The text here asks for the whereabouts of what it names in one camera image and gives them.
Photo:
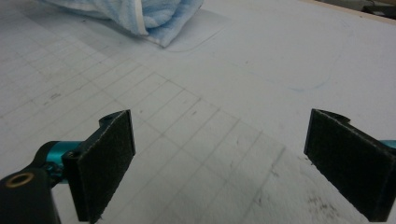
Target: dark stain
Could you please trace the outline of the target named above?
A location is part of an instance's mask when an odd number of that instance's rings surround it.
[[[337,209],[330,203],[323,202],[319,196],[310,196],[307,202],[310,207],[309,212],[316,218],[326,217],[329,220],[336,220],[340,217]]]
[[[279,177],[279,174],[278,174],[277,172],[275,172],[274,170],[271,170],[271,174],[272,174],[274,177]]]
[[[55,93],[55,94],[52,94],[49,98],[50,98],[51,100],[55,100],[56,98],[58,98],[58,97],[60,97],[60,96],[62,96],[60,93]]]

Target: white towel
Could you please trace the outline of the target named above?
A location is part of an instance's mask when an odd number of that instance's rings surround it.
[[[111,19],[166,47],[204,0],[41,0],[78,14]]]

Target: blue patterned cloth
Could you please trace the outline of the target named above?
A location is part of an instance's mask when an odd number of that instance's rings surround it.
[[[41,0],[78,14],[111,19],[166,47],[204,0]]]

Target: white table surface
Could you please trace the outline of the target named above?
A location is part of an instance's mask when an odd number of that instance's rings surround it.
[[[395,36],[298,0],[206,0],[161,49],[109,21],[2,1],[0,174],[131,109],[138,154],[100,223],[366,223],[304,141],[312,108],[395,138]],[[67,186],[53,194],[78,223]]]

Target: black foam pad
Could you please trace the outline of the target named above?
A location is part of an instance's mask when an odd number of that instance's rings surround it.
[[[80,221],[95,223],[105,211],[135,154],[130,111],[99,120],[100,128],[63,156]]]
[[[396,197],[396,149],[349,124],[313,109],[304,153],[370,221],[386,221]]]

